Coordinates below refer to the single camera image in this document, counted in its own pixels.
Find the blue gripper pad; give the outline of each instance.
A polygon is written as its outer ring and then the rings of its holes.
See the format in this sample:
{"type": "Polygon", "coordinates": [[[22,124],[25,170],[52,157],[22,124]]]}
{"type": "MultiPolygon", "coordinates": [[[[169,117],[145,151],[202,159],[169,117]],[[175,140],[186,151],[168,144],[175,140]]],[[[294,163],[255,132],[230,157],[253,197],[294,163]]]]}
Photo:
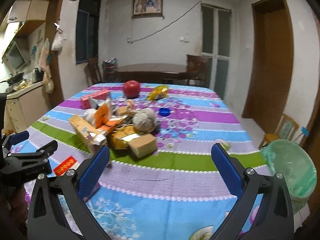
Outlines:
{"type": "Polygon", "coordinates": [[[10,138],[10,146],[16,145],[20,142],[23,142],[25,140],[29,139],[29,132],[28,131],[23,131],[17,134],[14,134],[10,138]]]}
{"type": "Polygon", "coordinates": [[[98,154],[93,158],[94,159],[79,179],[78,195],[80,199],[89,196],[94,186],[97,184],[102,172],[109,162],[109,148],[106,146],[102,147],[98,154]]]}
{"type": "Polygon", "coordinates": [[[211,148],[211,159],[230,193],[239,199],[243,194],[242,178],[230,162],[228,153],[218,144],[214,144],[211,148]]]}

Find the kettle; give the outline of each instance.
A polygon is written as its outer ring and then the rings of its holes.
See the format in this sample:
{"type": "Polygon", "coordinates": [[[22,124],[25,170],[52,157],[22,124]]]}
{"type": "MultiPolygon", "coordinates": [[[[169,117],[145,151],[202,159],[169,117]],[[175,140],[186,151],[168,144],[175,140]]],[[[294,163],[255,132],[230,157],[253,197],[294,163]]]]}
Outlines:
{"type": "Polygon", "coordinates": [[[32,82],[37,83],[40,82],[43,78],[43,71],[39,71],[38,68],[34,68],[32,71],[32,82]]]}

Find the floor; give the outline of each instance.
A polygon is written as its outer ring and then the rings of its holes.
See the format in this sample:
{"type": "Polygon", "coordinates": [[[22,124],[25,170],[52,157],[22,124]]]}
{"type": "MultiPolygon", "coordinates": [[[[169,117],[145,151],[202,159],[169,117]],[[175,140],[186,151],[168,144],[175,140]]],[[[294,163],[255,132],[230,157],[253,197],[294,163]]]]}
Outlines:
{"type": "MultiPolygon", "coordinates": [[[[261,129],[259,125],[253,120],[253,119],[247,119],[247,118],[242,118],[239,113],[236,111],[232,110],[230,108],[231,112],[236,116],[236,118],[239,120],[241,123],[241,126],[244,128],[244,130],[247,131],[249,136],[251,137],[251,140],[253,142],[253,145],[258,148],[260,145],[264,131],[261,129]]],[[[310,210],[308,204],[305,205],[298,213],[296,213],[293,216],[294,219],[294,231],[297,230],[297,228],[302,226],[302,222],[310,215],[310,210]]]]}

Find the green plastic bag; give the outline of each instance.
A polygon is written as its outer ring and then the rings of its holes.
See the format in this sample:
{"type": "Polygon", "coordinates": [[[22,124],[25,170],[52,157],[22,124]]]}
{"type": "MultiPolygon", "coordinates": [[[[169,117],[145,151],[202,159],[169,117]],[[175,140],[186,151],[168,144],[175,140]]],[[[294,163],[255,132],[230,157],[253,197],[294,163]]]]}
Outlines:
{"type": "Polygon", "coordinates": [[[296,143],[276,140],[261,149],[272,175],[281,172],[287,183],[293,213],[308,201],[317,183],[317,171],[309,155],[296,143]]]}

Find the striped tablecloth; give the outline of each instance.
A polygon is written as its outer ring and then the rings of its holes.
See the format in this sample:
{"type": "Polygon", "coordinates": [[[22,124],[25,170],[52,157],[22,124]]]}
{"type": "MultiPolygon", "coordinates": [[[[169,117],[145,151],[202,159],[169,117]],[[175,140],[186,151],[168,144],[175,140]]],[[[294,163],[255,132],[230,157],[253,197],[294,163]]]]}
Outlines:
{"type": "MultiPolygon", "coordinates": [[[[113,167],[103,172],[99,180],[102,187],[87,206],[113,239],[208,239],[236,201],[211,160],[212,145],[219,139],[227,141],[231,146],[228,153],[260,174],[268,175],[268,167],[214,91],[169,85],[167,98],[150,103],[145,98],[155,86],[141,84],[140,98],[134,101],[139,108],[158,110],[166,106],[172,110],[167,118],[158,116],[158,150],[140,161],[134,161],[130,154],[119,156],[110,150],[113,167]]],[[[12,147],[12,152],[32,152],[55,139],[59,147],[50,157],[52,168],[70,155],[80,163],[89,158],[68,119],[84,113],[81,96],[102,89],[111,90],[111,97],[119,106],[124,104],[117,100],[123,95],[121,83],[89,87],[33,123],[28,128],[29,140],[12,147]]],[[[33,186],[34,181],[25,185],[29,196],[33,186]]],[[[80,233],[63,197],[60,201],[71,228],[80,233]]],[[[249,230],[260,201],[258,196],[244,232],[249,230]]]]}

